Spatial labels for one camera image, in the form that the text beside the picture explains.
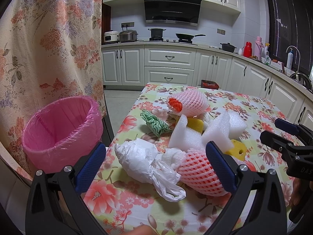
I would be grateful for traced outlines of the person's right hand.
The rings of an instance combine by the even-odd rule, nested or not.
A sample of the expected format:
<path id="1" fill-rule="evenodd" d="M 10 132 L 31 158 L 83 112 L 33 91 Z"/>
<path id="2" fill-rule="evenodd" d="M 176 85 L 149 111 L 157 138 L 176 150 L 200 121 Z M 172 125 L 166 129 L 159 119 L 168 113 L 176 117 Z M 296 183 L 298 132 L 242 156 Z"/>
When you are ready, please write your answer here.
<path id="1" fill-rule="evenodd" d="M 289 201 L 289 206 L 293 208 L 294 206 L 297 206 L 300 201 L 300 195 L 299 195 L 299 188 L 300 188 L 301 181 L 299 178 L 295 178 L 293 181 L 293 191 L 291 194 L 291 198 Z"/>

